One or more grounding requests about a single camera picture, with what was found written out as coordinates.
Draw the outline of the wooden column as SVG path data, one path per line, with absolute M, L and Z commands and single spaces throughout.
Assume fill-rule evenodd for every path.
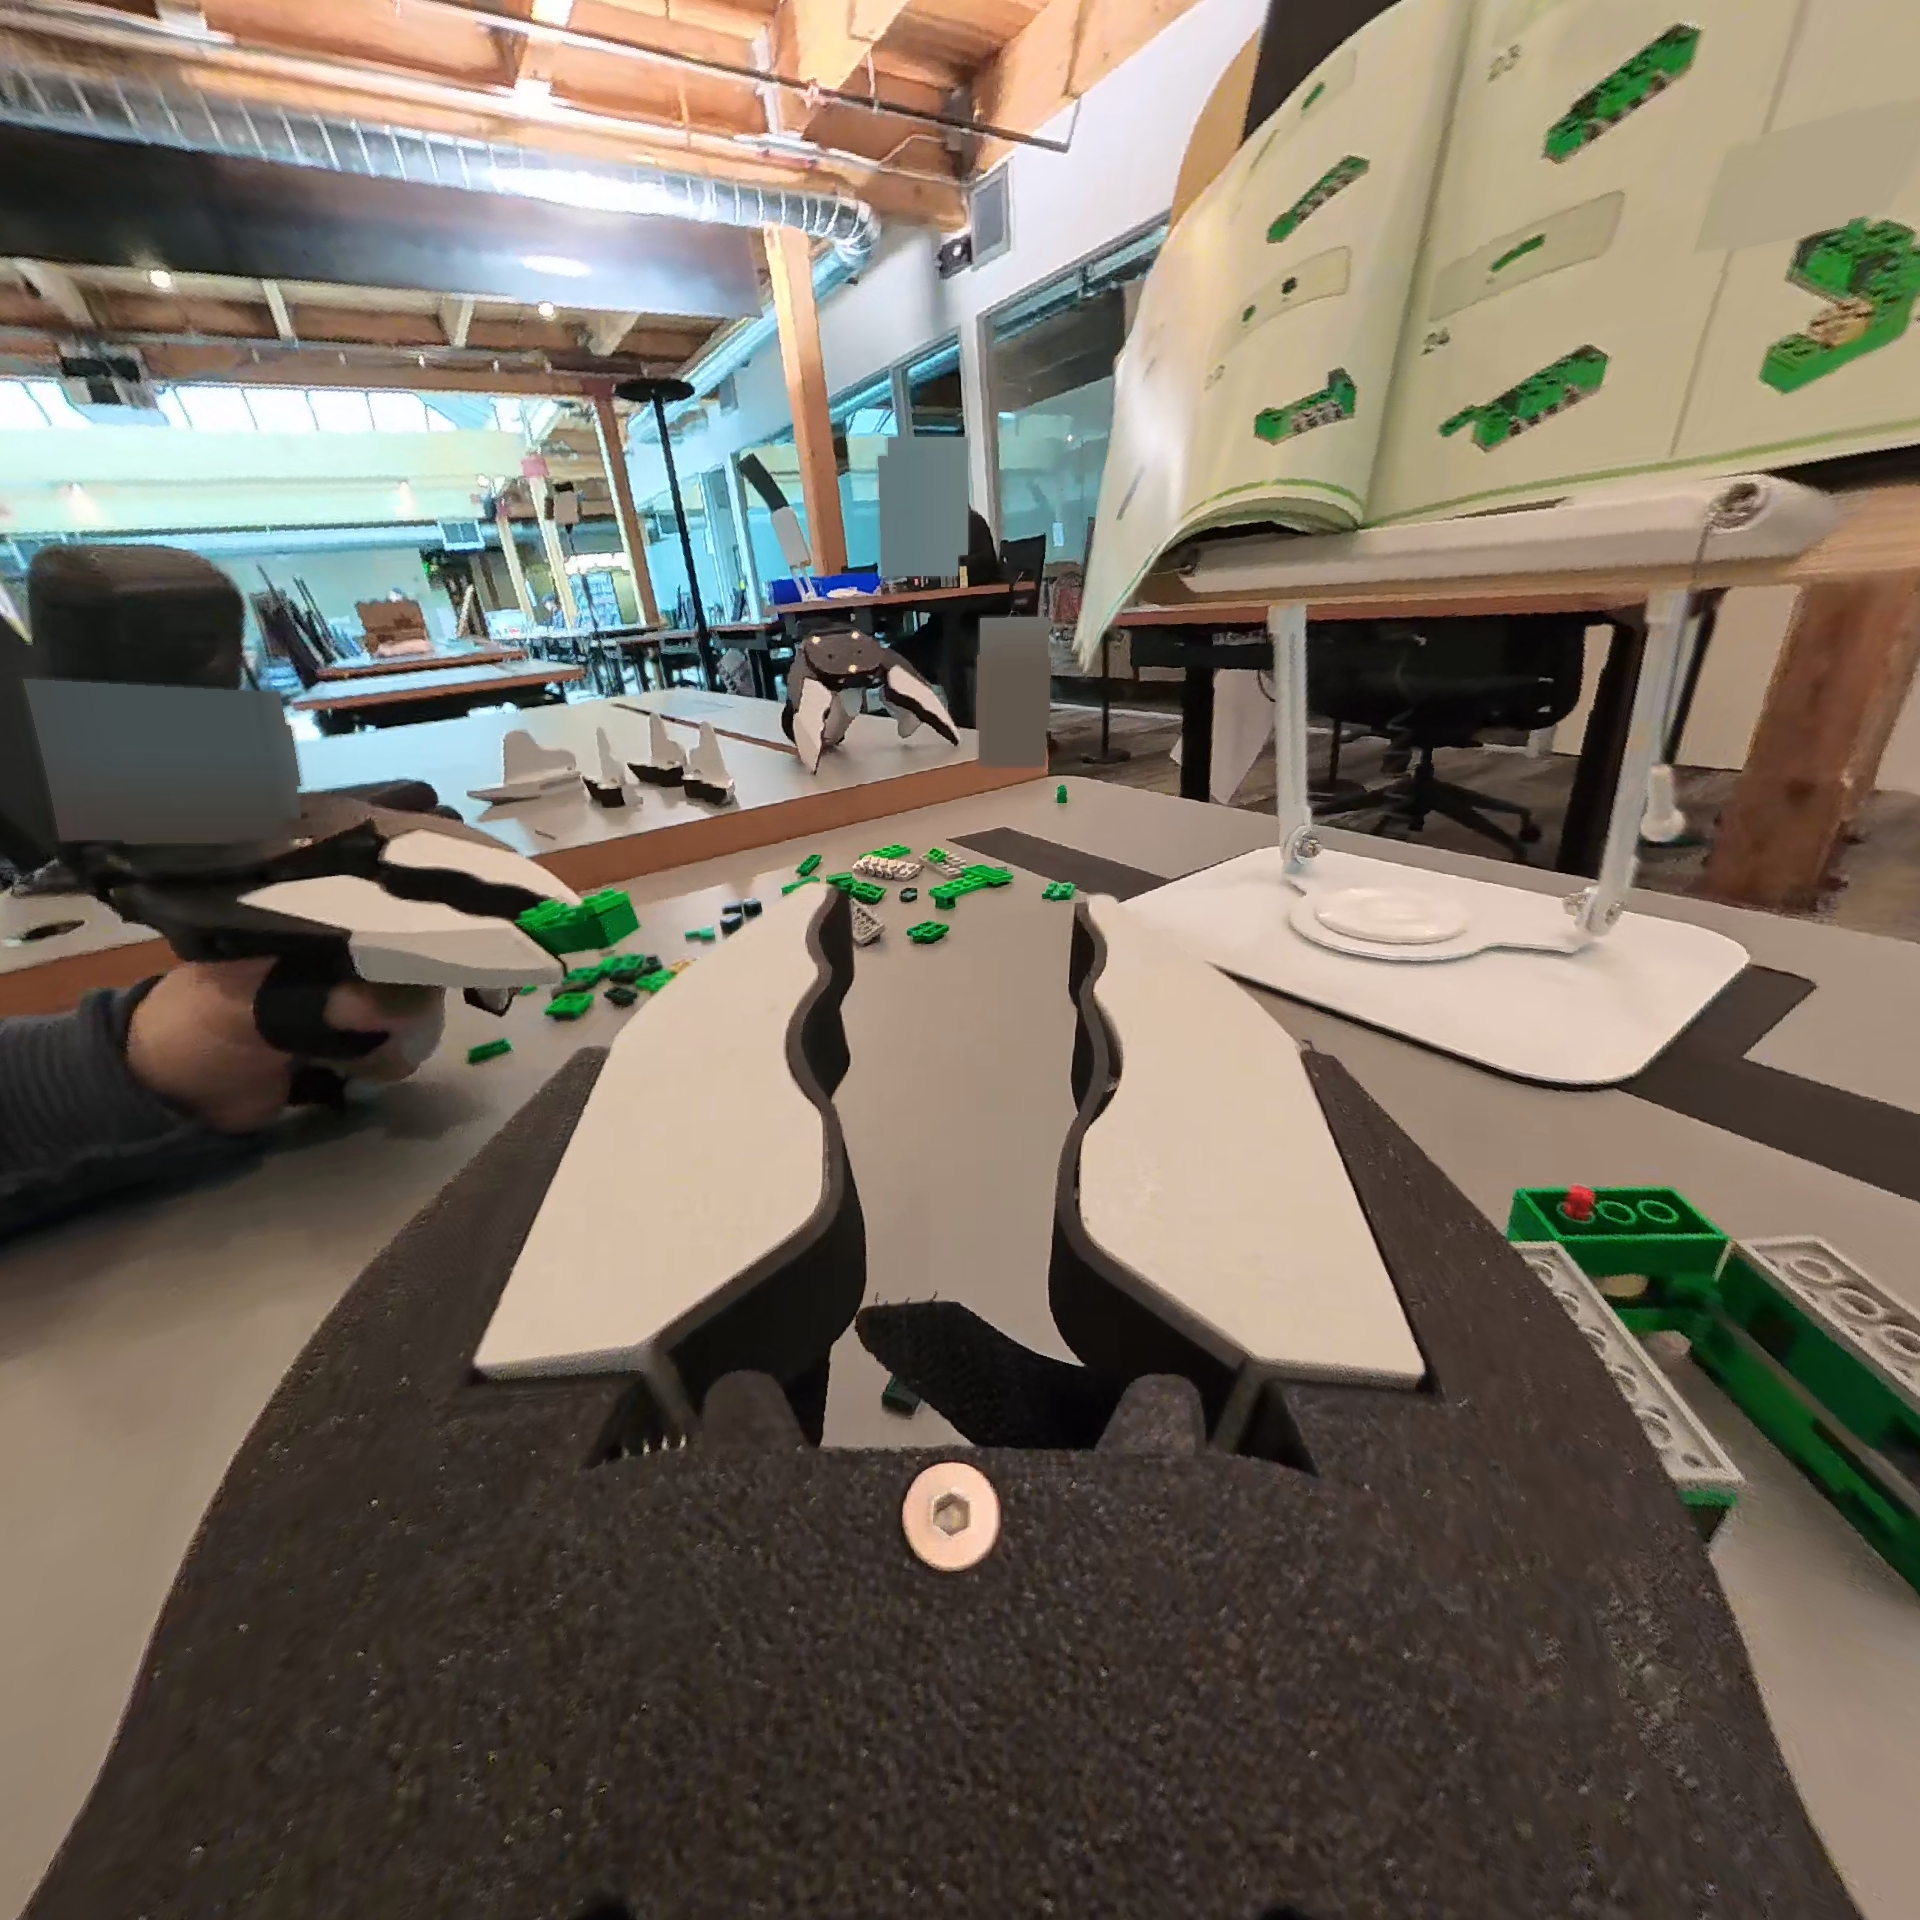
M 798 229 L 768 224 L 761 229 L 761 247 L 770 274 L 784 391 L 800 461 L 810 554 L 816 571 L 840 575 L 849 565 L 849 543 L 833 450 L 833 414 L 810 241 Z

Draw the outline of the green and grey brick build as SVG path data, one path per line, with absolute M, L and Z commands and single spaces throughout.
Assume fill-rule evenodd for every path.
M 1515 1189 L 1507 1237 L 1592 1342 L 1705 1534 L 1745 1479 L 1649 1345 L 1694 1367 L 1919 1587 L 1916 1312 L 1818 1237 L 1730 1240 L 1663 1187 Z

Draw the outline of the black chair headrest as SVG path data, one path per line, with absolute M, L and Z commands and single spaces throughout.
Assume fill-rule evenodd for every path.
M 57 545 L 28 576 L 42 679 L 235 690 L 242 594 L 204 557 L 163 545 Z

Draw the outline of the wooden post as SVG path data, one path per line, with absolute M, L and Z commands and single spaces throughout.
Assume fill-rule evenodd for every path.
M 1696 897 L 1812 911 L 1878 787 L 1919 662 L 1919 576 L 1799 593 Z

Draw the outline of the person's left hand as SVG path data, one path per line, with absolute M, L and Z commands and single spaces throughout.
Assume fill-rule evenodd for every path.
M 379 1047 L 356 1064 L 283 1054 L 256 1026 L 256 995 L 273 969 L 275 961 L 262 955 L 178 965 L 160 976 L 128 1023 L 135 1081 L 220 1134 L 252 1136 L 292 1107 L 302 1069 L 392 1086 L 412 1077 L 444 1038 L 444 993 L 351 979 L 330 991 L 324 1023 L 377 1035 Z

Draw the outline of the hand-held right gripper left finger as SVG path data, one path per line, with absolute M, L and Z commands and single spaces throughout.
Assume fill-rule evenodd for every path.
M 850 902 L 807 885 L 622 1030 L 478 1339 L 481 1382 L 625 1382 L 659 1442 L 758 1375 L 823 1441 L 870 1280 L 833 1103 L 854 971 Z

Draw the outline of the black-framed wooden desk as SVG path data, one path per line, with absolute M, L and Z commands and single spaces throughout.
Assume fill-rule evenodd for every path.
M 1304 601 L 1311 622 L 1361 622 L 1378 618 L 1494 618 L 1494 615 L 1584 615 L 1590 625 L 1612 619 L 1633 633 L 1647 632 L 1641 603 L 1622 591 L 1519 587 L 1511 584 L 1471 584 L 1466 593 L 1390 593 L 1387 597 L 1306 597 L 1284 593 L 1283 601 Z M 1267 597 L 1203 597 L 1166 607 L 1131 607 L 1112 622 L 1115 633 L 1168 633 L 1178 640 L 1184 671 L 1182 696 L 1182 801 L 1210 801 L 1215 738 L 1215 633 L 1260 633 L 1270 614 Z

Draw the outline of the long green brick assembly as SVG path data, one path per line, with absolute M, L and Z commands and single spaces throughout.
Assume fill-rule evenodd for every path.
M 622 889 L 600 889 L 579 903 L 545 902 L 518 917 L 537 947 L 553 955 L 604 951 L 638 931 L 638 913 Z

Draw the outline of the open instruction booklet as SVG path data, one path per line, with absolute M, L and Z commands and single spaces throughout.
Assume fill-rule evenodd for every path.
M 1194 543 L 1916 443 L 1914 3 L 1394 5 L 1174 224 L 1076 622 Z

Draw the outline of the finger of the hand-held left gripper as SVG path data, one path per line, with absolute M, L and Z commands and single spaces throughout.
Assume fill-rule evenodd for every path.
M 486 834 L 401 832 L 385 841 L 376 878 L 392 897 L 492 922 L 519 922 L 548 905 L 571 911 L 584 902 L 553 872 Z
M 278 880 L 240 905 L 344 936 L 353 971 L 379 985 L 521 991 L 560 982 L 555 953 L 521 927 L 545 902 L 466 873 Z

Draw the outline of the grey desk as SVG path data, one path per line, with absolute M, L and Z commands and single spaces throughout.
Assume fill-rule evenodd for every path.
M 1020 880 L 896 938 L 849 999 L 849 1144 L 880 1299 L 960 1299 L 1058 1354 L 1050 1183 L 1070 1118 L 1065 915 Z M 1504 1225 L 1528 1185 L 1678 1189 L 1738 1240 L 1820 1237 L 1916 1304 L 1916 1202 L 1636 1095 L 1524 1088 L 1289 999 Z M 574 1040 L 489 1023 L 338 1131 L 227 1185 L 111 1208 L 4 1249 L 3 1914 L 18 1917 L 105 1761 L 146 1641 L 235 1450 L 367 1264 L 540 1090 Z M 1746 1478 L 1713 1559 L 1804 1801 L 1864 1917 L 1916 1917 L 1916 1595 L 1696 1367 L 1678 1383 Z

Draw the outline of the pile of loose bricks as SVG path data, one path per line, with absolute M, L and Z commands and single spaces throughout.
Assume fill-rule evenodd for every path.
M 833 887 L 841 897 L 854 903 L 854 933 L 855 947 L 872 944 L 880 933 L 886 933 L 883 925 L 875 922 L 872 909 L 883 903 L 886 887 L 880 885 L 880 870 L 891 873 L 902 863 L 888 867 L 886 861 L 865 856 L 854 872 L 823 875 L 818 873 L 820 861 L 810 856 L 807 863 L 800 867 L 800 875 L 784 887 L 784 897 L 794 893 L 820 882 L 823 887 Z M 988 889 L 1002 889 L 1003 885 L 1014 882 L 1014 872 L 1003 867 L 985 865 L 963 865 L 948 856 L 943 856 L 940 848 L 934 850 L 929 863 L 929 887 L 923 889 L 929 903 L 940 913 L 951 913 L 955 902 L 963 897 L 972 897 Z M 1070 880 L 1050 880 L 1042 887 L 1042 899 L 1047 902 L 1070 902 L 1072 899 L 1072 882 Z M 588 909 L 607 909 L 614 913 L 615 909 L 627 917 L 622 927 L 633 931 L 633 913 L 628 897 L 615 893 L 604 893 L 602 897 L 593 897 Z M 739 931 L 742 909 L 730 909 L 726 915 L 728 931 Z M 938 944 L 946 936 L 948 927 L 944 920 L 926 920 L 914 925 L 905 931 L 908 943 L 912 944 Z M 695 929 L 688 936 L 695 944 L 714 944 L 715 931 L 714 927 Z M 604 993 L 607 1003 L 614 1007 L 633 1007 L 642 995 L 659 997 L 675 979 L 682 976 L 690 967 L 690 961 L 675 963 L 666 967 L 659 963 L 657 955 L 648 955 L 642 951 L 615 951 L 614 955 L 604 955 L 588 967 L 576 967 L 566 974 L 566 979 L 551 987 L 511 987 L 506 991 L 503 1009 L 515 1009 L 518 999 L 526 995 L 547 995 L 542 1013 L 555 1023 L 574 1023 L 585 1017 L 594 1009 L 594 997 Z M 513 1040 L 494 1038 L 486 1043 L 468 1045 L 466 1064 L 481 1065 L 489 1064 L 503 1054 L 513 1053 Z

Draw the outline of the person's left forearm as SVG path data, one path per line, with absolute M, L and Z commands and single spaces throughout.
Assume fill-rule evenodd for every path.
M 155 987 L 153 976 L 3 1023 L 4 1242 L 258 1159 L 256 1136 L 220 1134 L 134 1077 L 128 1033 Z

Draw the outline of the spare hand-held gripper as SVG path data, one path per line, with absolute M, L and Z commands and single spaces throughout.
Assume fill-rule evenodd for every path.
M 788 666 L 783 727 L 800 766 L 816 776 L 823 758 L 849 735 L 849 693 L 883 690 L 902 736 L 930 727 L 951 746 L 959 731 L 943 693 L 870 632 L 825 629 L 798 640 Z

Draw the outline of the silver air duct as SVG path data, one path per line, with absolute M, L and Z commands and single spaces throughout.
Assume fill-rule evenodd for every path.
M 863 200 L 649 160 L 591 160 L 340 113 L 206 91 L 178 80 L 122 80 L 40 58 L 4 56 L 4 125 L 230 160 L 476 191 L 560 209 L 788 229 L 828 246 L 850 273 L 875 251 L 880 217 Z

